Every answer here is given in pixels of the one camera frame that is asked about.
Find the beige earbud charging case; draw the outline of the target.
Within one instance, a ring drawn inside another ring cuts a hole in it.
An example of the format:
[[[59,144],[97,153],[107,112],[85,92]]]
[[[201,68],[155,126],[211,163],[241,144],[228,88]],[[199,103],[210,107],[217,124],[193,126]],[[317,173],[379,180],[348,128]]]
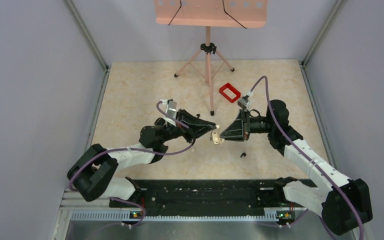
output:
[[[214,145],[220,145],[224,142],[224,139],[220,136],[220,133],[216,130],[213,130],[211,132],[211,141],[213,142]]]

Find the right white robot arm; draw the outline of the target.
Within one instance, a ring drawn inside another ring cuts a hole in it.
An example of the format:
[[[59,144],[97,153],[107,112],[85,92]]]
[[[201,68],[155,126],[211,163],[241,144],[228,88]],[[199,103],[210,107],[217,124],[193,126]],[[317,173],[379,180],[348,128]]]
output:
[[[335,235],[343,235],[373,219],[370,190],[362,179],[351,179],[319,156],[289,124],[286,103],[275,99],[265,116],[240,109],[236,119],[219,135],[225,141],[244,142],[251,134],[267,134],[270,145],[292,161],[315,184],[309,187],[293,177],[281,177],[273,188],[279,206],[290,202],[317,214]]]

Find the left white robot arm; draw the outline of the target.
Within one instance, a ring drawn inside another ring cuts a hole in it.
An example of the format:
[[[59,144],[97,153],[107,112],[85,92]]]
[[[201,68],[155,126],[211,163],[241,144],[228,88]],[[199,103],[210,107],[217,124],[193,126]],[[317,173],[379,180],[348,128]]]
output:
[[[141,187],[130,177],[116,177],[123,169],[154,164],[168,156],[168,141],[184,138],[189,148],[201,136],[218,128],[216,123],[202,120],[184,109],[159,117],[153,125],[144,126],[138,143],[122,148],[91,145],[68,170],[69,188],[78,191],[86,202],[100,197],[121,199],[134,207],[143,200]]]

